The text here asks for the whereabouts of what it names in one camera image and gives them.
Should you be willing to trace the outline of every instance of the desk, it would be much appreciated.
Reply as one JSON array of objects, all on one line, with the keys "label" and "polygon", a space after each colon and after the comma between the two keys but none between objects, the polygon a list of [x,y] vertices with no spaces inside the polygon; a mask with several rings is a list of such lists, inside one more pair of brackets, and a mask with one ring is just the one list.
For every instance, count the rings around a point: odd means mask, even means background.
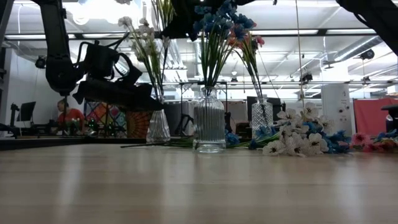
[{"label": "desk", "polygon": [[85,144],[0,152],[1,224],[398,223],[398,157]]}]

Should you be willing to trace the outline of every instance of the computer monitor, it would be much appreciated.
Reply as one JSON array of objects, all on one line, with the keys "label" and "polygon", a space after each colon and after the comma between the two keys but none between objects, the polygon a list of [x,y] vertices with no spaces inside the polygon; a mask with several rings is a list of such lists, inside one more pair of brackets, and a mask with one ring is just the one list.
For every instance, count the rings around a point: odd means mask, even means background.
[{"label": "computer monitor", "polygon": [[17,121],[30,121],[33,116],[36,102],[23,103],[19,109]]}]

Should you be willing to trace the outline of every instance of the clear glass vase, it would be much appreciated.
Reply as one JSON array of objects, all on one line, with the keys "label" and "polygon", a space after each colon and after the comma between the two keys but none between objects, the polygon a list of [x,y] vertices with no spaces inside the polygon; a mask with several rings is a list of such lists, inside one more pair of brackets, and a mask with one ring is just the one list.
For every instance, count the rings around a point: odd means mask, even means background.
[{"label": "clear glass vase", "polygon": [[204,87],[194,107],[193,150],[202,153],[223,152],[225,143],[224,105],[216,97],[216,88]]},{"label": "clear glass vase", "polygon": [[252,139],[260,137],[259,134],[271,133],[271,127],[274,124],[273,107],[267,102],[267,96],[256,99],[257,103],[251,106]]},{"label": "clear glass vase", "polygon": [[147,144],[170,141],[170,129],[164,110],[154,111],[149,121]]}]

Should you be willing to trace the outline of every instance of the ceiling pipe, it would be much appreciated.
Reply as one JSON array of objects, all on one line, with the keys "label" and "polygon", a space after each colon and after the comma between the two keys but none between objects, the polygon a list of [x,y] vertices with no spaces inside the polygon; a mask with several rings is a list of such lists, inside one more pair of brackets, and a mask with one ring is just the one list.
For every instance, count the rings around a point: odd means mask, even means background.
[{"label": "ceiling pipe", "polygon": [[[356,41],[355,43],[351,44],[350,46],[344,48],[343,50],[340,50],[336,52],[335,54],[319,54],[316,56],[318,59],[313,59],[309,61],[309,63],[305,64],[301,69],[307,68],[307,71],[311,71],[316,67],[319,67],[319,62],[317,60],[322,60],[326,55],[328,58],[332,58],[329,62],[343,62],[345,60],[348,60],[352,57],[355,57],[372,47],[375,47],[379,44],[383,43],[383,40],[377,36],[377,37],[363,37],[362,39]],[[297,78],[299,76],[293,77],[293,75],[297,72],[300,71],[300,68],[297,69],[294,73],[290,74],[291,78]]]}]

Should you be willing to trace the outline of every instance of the red shirt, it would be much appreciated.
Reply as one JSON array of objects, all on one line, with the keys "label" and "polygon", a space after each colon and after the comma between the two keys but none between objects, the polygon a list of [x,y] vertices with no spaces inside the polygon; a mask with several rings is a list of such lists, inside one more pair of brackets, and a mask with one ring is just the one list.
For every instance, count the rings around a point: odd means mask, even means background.
[{"label": "red shirt", "polygon": [[[66,121],[71,121],[72,119],[77,120],[78,118],[80,120],[80,127],[83,127],[83,122],[85,120],[83,113],[81,113],[80,110],[77,109],[70,109],[69,113],[67,113]],[[61,113],[58,117],[58,123],[63,123],[63,113]]]}]

